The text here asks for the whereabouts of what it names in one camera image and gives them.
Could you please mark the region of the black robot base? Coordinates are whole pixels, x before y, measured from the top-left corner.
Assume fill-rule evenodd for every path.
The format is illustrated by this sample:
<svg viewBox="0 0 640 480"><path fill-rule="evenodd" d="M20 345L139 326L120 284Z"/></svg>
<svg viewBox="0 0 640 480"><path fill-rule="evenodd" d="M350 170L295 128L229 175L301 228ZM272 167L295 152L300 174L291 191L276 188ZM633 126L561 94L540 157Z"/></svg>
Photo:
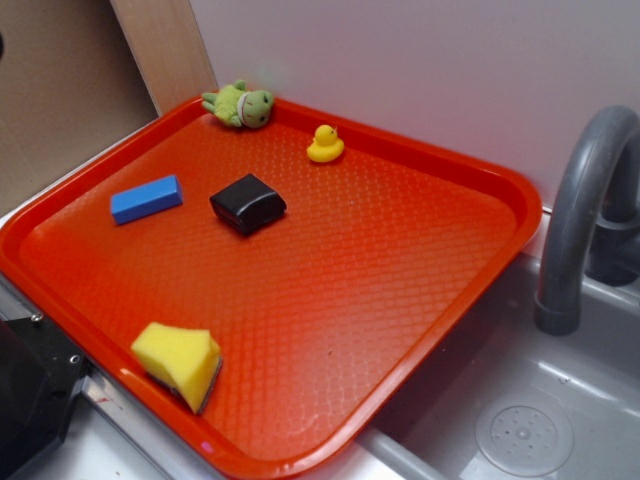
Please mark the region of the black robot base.
<svg viewBox="0 0 640 480"><path fill-rule="evenodd" d="M1 477L18 479L60 447L88 371L84 352L50 318L1 322Z"/></svg>

